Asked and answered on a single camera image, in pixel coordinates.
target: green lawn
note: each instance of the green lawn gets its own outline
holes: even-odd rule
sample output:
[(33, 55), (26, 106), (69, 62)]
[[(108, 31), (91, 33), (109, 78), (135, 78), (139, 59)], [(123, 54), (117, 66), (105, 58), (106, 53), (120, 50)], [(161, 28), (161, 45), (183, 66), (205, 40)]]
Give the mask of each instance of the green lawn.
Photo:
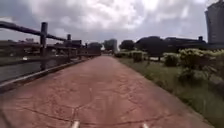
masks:
[(147, 62), (133, 63), (131, 59), (119, 59), (123, 64), (141, 73), (158, 86), (176, 95), (195, 111), (203, 115), (216, 128), (224, 128), (224, 101), (221, 96), (211, 90), (208, 82), (203, 79), (202, 73), (197, 73), (202, 78), (196, 84), (183, 84), (178, 81), (181, 69), (163, 66), (162, 63)]

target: path edge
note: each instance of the path edge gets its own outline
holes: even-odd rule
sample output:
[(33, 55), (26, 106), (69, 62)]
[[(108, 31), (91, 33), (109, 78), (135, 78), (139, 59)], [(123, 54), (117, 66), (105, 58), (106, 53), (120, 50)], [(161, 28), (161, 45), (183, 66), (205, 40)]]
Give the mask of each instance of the path edge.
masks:
[(55, 73), (59, 70), (65, 69), (69, 66), (85, 62), (87, 60), (73, 61), (73, 62), (70, 62), (70, 63), (62, 64), (62, 65), (57, 66), (57, 67), (49, 68), (45, 71), (39, 71), (39, 72), (30, 74), (30, 75), (27, 75), (27, 76), (22, 76), (22, 77), (18, 77), (16, 79), (13, 79), (13, 80), (5, 81), (5, 82), (0, 84), (0, 94), (3, 94), (3, 93), (6, 93), (8, 91), (14, 90), (16, 88), (22, 87), (22, 86), (24, 86), (25, 83), (28, 83), (28, 82), (31, 82), (33, 80), (39, 79), (39, 78), (44, 77), (48, 74)]

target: paved path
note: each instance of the paved path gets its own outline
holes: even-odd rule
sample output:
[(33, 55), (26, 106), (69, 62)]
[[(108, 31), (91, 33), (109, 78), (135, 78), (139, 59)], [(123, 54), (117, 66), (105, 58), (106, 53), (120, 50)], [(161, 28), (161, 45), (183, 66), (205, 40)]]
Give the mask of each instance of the paved path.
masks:
[(1, 96), (0, 128), (211, 128), (177, 98), (111, 57), (98, 57)]

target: water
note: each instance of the water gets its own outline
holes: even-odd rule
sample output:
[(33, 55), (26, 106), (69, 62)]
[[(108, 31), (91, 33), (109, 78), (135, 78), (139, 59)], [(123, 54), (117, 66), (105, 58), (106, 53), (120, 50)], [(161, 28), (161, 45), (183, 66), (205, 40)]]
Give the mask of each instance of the water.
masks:
[[(59, 66), (61, 64), (65, 64), (66, 60), (50, 60), (47, 62), (46, 67), (52, 68), (55, 66)], [(32, 74), (35, 72), (41, 71), (40, 69), (40, 62), (32, 62), (26, 64), (17, 64), (17, 65), (10, 65), (10, 66), (3, 66), (0, 67), (0, 82), (18, 78), (20, 76)]]

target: skyscraper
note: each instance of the skyscraper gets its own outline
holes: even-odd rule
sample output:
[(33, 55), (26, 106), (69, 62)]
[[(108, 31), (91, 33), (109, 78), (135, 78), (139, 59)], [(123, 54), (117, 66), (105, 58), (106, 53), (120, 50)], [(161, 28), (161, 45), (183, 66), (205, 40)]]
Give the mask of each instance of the skyscraper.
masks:
[(218, 2), (210, 5), (205, 12), (208, 30), (209, 43), (224, 44), (224, 2)]

